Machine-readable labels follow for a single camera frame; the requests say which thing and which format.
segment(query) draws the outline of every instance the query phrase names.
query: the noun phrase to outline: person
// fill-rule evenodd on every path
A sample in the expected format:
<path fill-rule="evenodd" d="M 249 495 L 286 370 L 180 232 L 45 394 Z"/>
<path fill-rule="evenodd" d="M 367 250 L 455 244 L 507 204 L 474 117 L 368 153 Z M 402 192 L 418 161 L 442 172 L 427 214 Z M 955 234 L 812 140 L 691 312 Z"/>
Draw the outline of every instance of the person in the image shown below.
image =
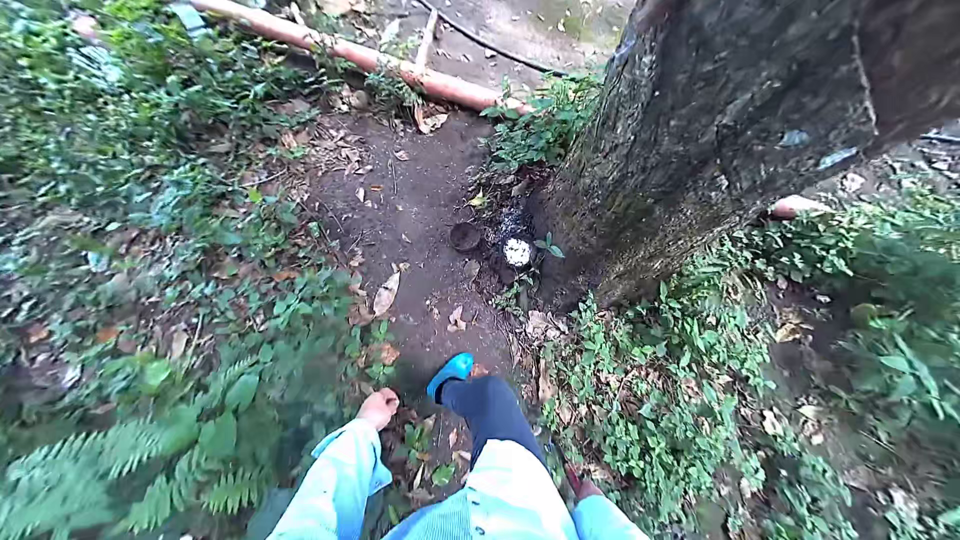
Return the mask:
<path fill-rule="evenodd" d="M 426 391 L 467 421 L 473 440 L 467 482 L 445 501 L 408 516 L 386 539 L 648 540 L 589 480 L 576 493 L 571 515 L 514 391 L 498 377 L 468 380 L 472 367 L 469 353 L 454 356 Z M 374 392 L 356 418 L 317 445 L 317 460 L 269 539 L 360 537 L 367 497 L 392 481 L 380 462 L 378 432 L 398 405 L 393 390 Z"/>

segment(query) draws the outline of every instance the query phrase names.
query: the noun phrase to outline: hand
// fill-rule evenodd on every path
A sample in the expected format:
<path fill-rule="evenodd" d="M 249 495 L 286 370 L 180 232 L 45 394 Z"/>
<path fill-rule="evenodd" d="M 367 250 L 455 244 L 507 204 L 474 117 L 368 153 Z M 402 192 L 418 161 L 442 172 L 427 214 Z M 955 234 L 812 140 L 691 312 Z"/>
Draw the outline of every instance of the hand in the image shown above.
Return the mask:
<path fill-rule="evenodd" d="M 367 396 L 360 410 L 357 412 L 357 418 L 363 418 L 376 427 L 377 431 L 383 430 L 394 417 L 396 408 L 400 405 L 400 398 L 396 392 L 390 388 L 380 388 Z"/>
<path fill-rule="evenodd" d="M 574 495 L 577 497 L 577 502 L 579 502 L 591 495 L 603 495 L 603 492 L 593 484 L 592 480 L 584 478 L 580 481 L 580 488 L 576 490 Z"/>

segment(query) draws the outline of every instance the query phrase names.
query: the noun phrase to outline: tree bark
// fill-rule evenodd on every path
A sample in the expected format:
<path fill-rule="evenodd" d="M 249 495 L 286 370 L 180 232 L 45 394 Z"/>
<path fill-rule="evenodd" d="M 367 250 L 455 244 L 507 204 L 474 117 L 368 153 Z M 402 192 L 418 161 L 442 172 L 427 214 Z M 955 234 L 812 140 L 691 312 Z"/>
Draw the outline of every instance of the tree bark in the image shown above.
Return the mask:
<path fill-rule="evenodd" d="M 779 197 L 956 117 L 955 0 L 638 0 L 534 199 L 548 303 L 633 300 Z"/>

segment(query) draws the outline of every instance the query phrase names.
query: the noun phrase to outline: foot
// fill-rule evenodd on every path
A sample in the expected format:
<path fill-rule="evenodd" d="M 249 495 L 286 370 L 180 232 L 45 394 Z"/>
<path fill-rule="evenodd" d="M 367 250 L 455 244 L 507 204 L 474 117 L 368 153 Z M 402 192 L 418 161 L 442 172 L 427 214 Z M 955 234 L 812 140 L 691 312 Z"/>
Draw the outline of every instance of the foot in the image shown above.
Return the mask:
<path fill-rule="evenodd" d="M 444 367 L 440 368 L 437 375 L 433 376 L 430 383 L 426 385 L 426 395 L 433 400 L 433 403 L 440 403 L 440 396 L 437 395 L 437 389 L 440 385 L 450 379 L 467 380 L 470 370 L 473 369 L 473 355 L 470 353 L 460 353 L 450 360 L 446 361 Z"/>

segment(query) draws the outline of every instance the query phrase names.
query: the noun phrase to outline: light blue shirt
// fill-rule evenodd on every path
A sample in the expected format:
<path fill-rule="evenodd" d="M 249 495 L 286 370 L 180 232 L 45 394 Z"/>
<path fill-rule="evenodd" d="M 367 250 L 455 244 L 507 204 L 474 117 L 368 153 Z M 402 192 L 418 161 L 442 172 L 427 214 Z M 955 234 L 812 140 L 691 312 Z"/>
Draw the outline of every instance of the light blue shirt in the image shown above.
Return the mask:
<path fill-rule="evenodd" d="M 313 451 L 310 467 L 268 540 L 356 540 L 367 497 L 392 481 L 380 462 L 380 437 L 353 420 Z M 594 495 L 567 511 L 553 479 L 514 441 L 489 440 L 464 488 L 421 508 L 387 540 L 648 540 L 609 499 Z"/>

